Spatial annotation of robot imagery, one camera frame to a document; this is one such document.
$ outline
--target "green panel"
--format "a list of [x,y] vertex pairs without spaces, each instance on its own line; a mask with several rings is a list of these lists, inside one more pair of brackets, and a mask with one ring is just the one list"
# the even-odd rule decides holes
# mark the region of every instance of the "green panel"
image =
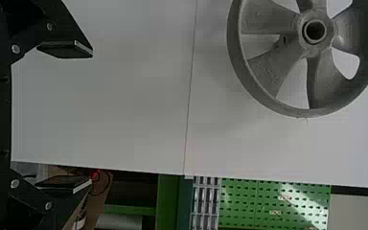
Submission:
[[193,180],[180,176],[176,230],[190,229],[191,204],[193,201]]
[[133,206],[106,204],[103,206],[103,213],[112,215],[136,215],[136,216],[155,217],[156,209],[148,207],[133,207]]
[[222,179],[219,227],[326,230],[330,192],[323,185]]
[[219,226],[251,228],[255,222],[257,189],[254,180],[222,179]]
[[179,178],[176,175],[159,175],[156,230],[172,230],[176,227]]

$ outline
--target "gray metal impeller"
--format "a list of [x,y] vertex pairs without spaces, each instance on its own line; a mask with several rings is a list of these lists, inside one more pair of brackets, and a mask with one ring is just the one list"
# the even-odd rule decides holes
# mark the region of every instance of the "gray metal impeller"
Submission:
[[[261,104],[297,118],[327,115],[348,105],[368,85],[368,0],[354,0],[334,18],[327,14],[327,0],[296,1],[300,13],[272,0],[233,0],[227,26],[229,55],[241,83]],[[271,51],[247,59],[241,35],[280,39]],[[353,79],[335,67],[332,47],[359,57]],[[304,58],[310,109],[276,99],[291,68]]]

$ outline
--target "white panel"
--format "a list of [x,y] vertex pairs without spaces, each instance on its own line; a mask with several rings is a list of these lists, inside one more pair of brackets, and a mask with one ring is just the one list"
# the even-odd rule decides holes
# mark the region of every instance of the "white panel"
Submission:
[[[348,107],[317,119],[289,118],[260,105],[230,63],[230,5],[198,0],[185,174],[368,187],[368,88]],[[247,50],[258,54],[270,39],[248,43]],[[307,102],[304,68],[302,62],[292,71],[282,100]]]
[[95,57],[13,67],[12,160],[183,174],[196,0],[65,0]]
[[328,230],[368,229],[368,197],[332,195]]

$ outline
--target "bolt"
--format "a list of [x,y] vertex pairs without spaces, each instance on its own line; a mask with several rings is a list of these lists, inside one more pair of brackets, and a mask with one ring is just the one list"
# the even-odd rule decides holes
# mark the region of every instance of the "bolt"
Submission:
[[15,188],[19,187],[19,184],[20,184],[19,180],[15,179],[11,182],[11,188],[15,189]]
[[48,211],[50,209],[52,209],[53,207],[53,203],[52,202],[47,202],[46,205],[44,206],[44,208]]
[[9,155],[9,153],[11,153],[9,149],[1,150],[1,156],[3,157],[6,157],[7,155]]
[[11,51],[14,53],[14,54],[20,54],[20,47],[18,45],[12,45],[11,46]]
[[1,79],[1,82],[2,83],[8,83],[9,82],[9,77],[8,76],[5,76]]
[[48,31],[52,31],[53,30],[53,24],[52,23],[47,23],[47,30]]

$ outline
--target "green pegboard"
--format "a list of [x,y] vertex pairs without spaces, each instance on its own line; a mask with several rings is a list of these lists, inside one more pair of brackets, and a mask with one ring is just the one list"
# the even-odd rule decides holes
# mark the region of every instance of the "green pegboard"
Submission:
[[219,227],[326,230],[330,186],[222,179]]

